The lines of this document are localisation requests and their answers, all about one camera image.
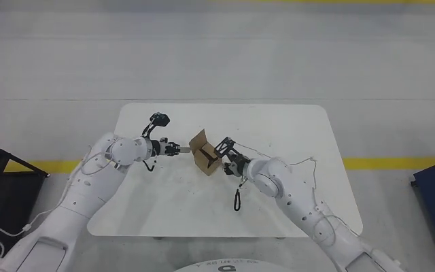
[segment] black cable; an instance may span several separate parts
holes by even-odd
[[[235,211],[239,211],[240,210],[240,206],[241,206],[240,192],[239,192],[239,189],[237,188],[236,195],[234,196],[234,210]]]
[[[145,162],[144,160],[143,160],[143,163],[145,163],[145,166],[147,167],[147,169],[148,169],[149,172],[152,172],[152,171],[154,170],[155,165],[153,165],[153,166],[150,168],[150,167],[148,166],[147,162]]]

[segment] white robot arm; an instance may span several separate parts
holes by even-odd
[[[126,139],[112,133],[104,135],[92,147],[69,178],[60,203],[40,227],[21,239],[0,264],[0,271],[65,271],[73,256],[77,238],[89,219],[112,198],[128,168],[135,161],[152,156],[173,156],[189,152],[167,139],[150,140],[155,126],[166,126],[165,115],[150,118],[143,136]],[[396,260],[380,250],[370,247],[347,225],[336,217],[324,200],[317,197],[314,188],[294,174],[281,159],[257,158],[250,160],[237,152],[234,141],[225,138],[216,149],[219,157],[227,156],[224,170],[228,175],[245,177],[261,192],[276,200],[283,213],[310,236],[334,263],[337,271],[353,272],[353,265],[367,255],[377,271],[403,272]],[[284,271],[276,265],[255,260],[220,260],[211,265],[192,265],[180,271]]]
[[[168,116],[154,114],[150,125],[137,139],[107,133],[98,140],[68,179],[59,204],[31,234],[21,239],[5,256],[0,271],[65,271],[73,257],[75,243],[89,219],[112,198],[135,161],[153,156],[188,153],[162,138],[151,140],[156,126],[166,126]],[[27,231],[30,224],[23,228]]]
[[[218,157],[230,160],[224,167],[226,174],[245,177],[260,192],[275,198],[281,211],[319,245],[338,272],[351,271],[363,256],[371,258],[376,271],[403,272],[397,260],[362,241],[335,216],[315,189],[296,177],[280,158],[250,160],[237,152],[234,144],[227,137],[215,149]]]

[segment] small cardboard box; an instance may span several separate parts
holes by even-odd
[[[214,146],[207,141],[204,129],[190,140],[189,146],[196,166],[206,175],[211,175],[222,164],[222,159],[214,153]]]

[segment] cable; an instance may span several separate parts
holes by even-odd
[[[239,144],[239,143],[236,143],[236,144],[239,145],[239,146],[241,146],[241,147],[243,147],[243,148],[247,148],[247,149],[249,149],[249,150],[252,150],[252,151],[256,152],[257,154],[259,154],[260,156],[265,156],[265,157],[268,157],[268,158],[272,158],[271,156],[266,155],[266,154],[264,154],[264,153],[262,153],[262,152],[256,150],[255,148],[250,148],[249,146],[244,146],[244,145]],[[315,177],[315,171],[316,171],[316,169],[317,169],[317,160],[316,160],[314,157],[311,156],[311,157],[309,157],[309,158],[306,158],[306,159],[300,161],[299,163],[290,163],[289,165],[291,165],[291,166],[299,165],[299,164],[304,163],[304,162],[306,162],[306,161],[308,161],[308,160],[314,162],[314,168],[313,168],[313,181],[314,181],[314,187],[313,187],[313,201],[314,201],[315,206],[317,207],[318,204],[317,204],[317,199],[316,199],[316,196],[315,196],[315,191],[317,190],[317,179],[316,179],[316,177]],[[354,231],[354,230],[353,230],[353,229],[352,229],[348,224],[346,224],[346,222],[345,222],[343,219],[341,219],[340,217],[338,217],[338,216],[336,216],[336,215],[334,215],[334,214],[326,215],[326,214],[323,213],[323,211],[320,211],[320,213],[322,214],[323,217],[322,217],[318,222],[316,222],[316,224],[315,224],[314,227],[313,227],[312,236],[311,236],[311,238],[312,238],[313,240],[314,240],[314,238],[313,238],[313,237],[314,237],[314,228],[317,226],[317,224],[319,224],[319,222],[321,222],[323,219],[326,219],[326,221],[328,221],[328,224],[331,226],[332,232],[334,233],[334,241],[332,242],[331,245],[334,245],[334,244],[335,244],[335,241],[336,241],[336,233],[335,233],[335,229],[334,229],[334,227],[333,227],[331,221],[328,220],[328,218],[330,218],[330,217],[333,217],[333,218],[336,218],[337,220],[339,220],[342,224],[345,225],[345,227],[346,227],[350,232],[352,232],[356,237],[360,238],[360,235],[357,234],[357,233],[356,233],[356,232],[355,232],[355,231]]]
[[[237,144],[238,146],[241,146],[242,148],[247,148],[247,149],[249,149],[249,150],[255,151],[255,152],[257,152],[257,154],[259,154],[260,156],[266,156],[266,157],[268,157],[268,158],[272,158],[271,156],[266,155],[265,153],[261,153],[261,152],[258,151],[257,149],[253,149],[253,148],[250,148],[250,147],[248,147],[248,146],[244,146],[243,144],[239,144],[239,143],[237,143],[237,142],[235,142],[235,144]]]
[[[239,189],[236,190],[236,195],[234,196],[234,210],[239,211],[241,206],[240,202],[240,192]]]
[[[3,254],[5,254],[5,246],[0,242],[0,258],[3,258]]]
[[[74,177],[75,177],[75,175],[77,175],[78,171],[82,172],[84,175],[93,175],[93,174],[98,173],[99,171],[103,170],[104,168],[106,168],[113,161],[113,159],[111,158],[109,160],[109,162],[104,167],[102,167],[102,168],[100,168],[100,169],[98,169],[98,170],[96,170],[96,171],[94,171],[92,173],[84,173],[83,172],[83,167],[86,165],[86,163],[88,163],[90,160],[92,160],[96,156],[101,155],[101,154],[111,154],[111,149],[112,149],[113,145],[117,141],[119,141],[120,139],[121,138],[115,140],[110,145],[110,152],[98,152],[98,153],[94,154],[93,156],[91,156],[90,158],[88,158],[88,157],[89,157],[89,154],[92,152],[92,146],[88,146],[89,147],[88,153],[86,153],[84,159],[80,161],[77,169],[69,176],[68,182],[65,184],[65,187],[63,189],[62,195],[60,196],[60,199],[59,199],[58,203],[52,209],[49,209],[47,211],[43,211],[43,212],[37,214],[30,223],[28,223],[24,227],[22,227],[22,230],[19,233],[11,234],[11,233],[9,233],[9,232],[1,229],[1,228],[0,228],[0,232],[4,233],[4,234],[6,234],[7,236],[10,236],[10,237],[17,237],[17,236],[23,234],[24,232],[29,231],[32,228],[33,223],[35,223],[36,219],[38,219],[40,216],[42,216],[44,214],[48,214],[48,213],[54,211],[57,207],[60,206],[60,204],[63,202],[63,200],[67,196],[69,187],[71,187],[71,185],[73,183],[73,180],[74,180]]]

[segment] white table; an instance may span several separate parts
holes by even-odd
[[[218,144],[225,136],[287,163],[317,159],[317,187],[332,211],[355,232],[361,217],[335,142],[329,119],[316,105],[227,105],[132,103],[120,112],[115,134],[138,137],[154,112],[169,116],[167,127],[153,139],[168,137],[183,146],[201,129]],[[249,157],[251,150],[237,149]],[[293,168],[313,183],[313,163]],[[207,177],[192,154],[158,157],[156,169],[134,164],[115,196],[91,219],[93,235],[151,237],[306,237],[275,205],[272,198],[246,183],[240,211],[233,210],[239,179],[222,169]]]

